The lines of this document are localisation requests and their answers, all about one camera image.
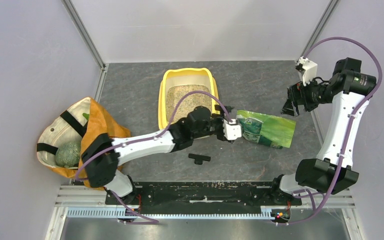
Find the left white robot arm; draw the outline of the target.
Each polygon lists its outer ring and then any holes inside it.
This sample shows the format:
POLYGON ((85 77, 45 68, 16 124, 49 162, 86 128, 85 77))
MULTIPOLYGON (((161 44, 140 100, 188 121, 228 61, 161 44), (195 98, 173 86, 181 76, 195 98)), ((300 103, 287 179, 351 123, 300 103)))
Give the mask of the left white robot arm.
POLYGON ((203 106, 196 107, 186 117, 166 129, 136 137, 110 137, 104 132, 96 136, 81 152, 79 172, 91 188, 105 188, 114 192, 124 204, 137 198, 133 181, 119 171, 125 163, 154 154, 166 154, 189 148, 194 140, 216 135, 226 141, 230 121, 220 114, 212 114, 203 106))

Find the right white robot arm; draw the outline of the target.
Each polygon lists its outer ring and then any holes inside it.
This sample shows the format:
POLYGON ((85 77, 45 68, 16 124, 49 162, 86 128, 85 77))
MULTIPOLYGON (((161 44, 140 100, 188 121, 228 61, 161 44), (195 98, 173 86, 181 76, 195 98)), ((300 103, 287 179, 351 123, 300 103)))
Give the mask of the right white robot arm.
POLYGON ((269 200, 280 205, 295 194, 330 192, 335 195, 354 185, 359 173, 353 168, 353 149, 361 117, 369 105, 369 94, 375 89, 375 76, 361 73, 361 60, 347 57, 336 62, 332 77, 317 76, 318 65, 300 57, 295 68, 300 81, 288 87, 282 113, 299 115, 319 105, 332 104, 329 127, 315 158, 303 159, 295 173, 279 175, 268 191, 269 200))

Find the yellow litter box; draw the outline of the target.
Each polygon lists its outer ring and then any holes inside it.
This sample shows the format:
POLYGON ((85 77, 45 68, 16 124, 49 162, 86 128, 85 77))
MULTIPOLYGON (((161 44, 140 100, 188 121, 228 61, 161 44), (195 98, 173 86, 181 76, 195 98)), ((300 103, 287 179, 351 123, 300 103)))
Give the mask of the yellow litter box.
POLYGON ((173 123, 185 118, 196 107, 203 106, 212 114, 219 114, 215 105, 218 103, 211 97, 194 93, 187 96, 180 106, 175 110, 176 105, 182 97, 193 91, 207 92, 218 98, 216 81, 207 68, 180 68, 167 70, 162 78, 158 98, 158 127, 167 127, 173 113, 173 123))

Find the green litter bag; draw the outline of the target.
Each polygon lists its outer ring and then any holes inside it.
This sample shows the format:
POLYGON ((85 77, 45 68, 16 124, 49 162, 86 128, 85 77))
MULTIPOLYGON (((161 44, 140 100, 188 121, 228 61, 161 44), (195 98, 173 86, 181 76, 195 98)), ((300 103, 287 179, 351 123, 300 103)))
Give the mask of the green litter bag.
POLYGON ((236 119, 242 128, 242 137, 250 142, 271 148, 289 148, 292 144, 296 122, 287 118, 238 110, 236 119))

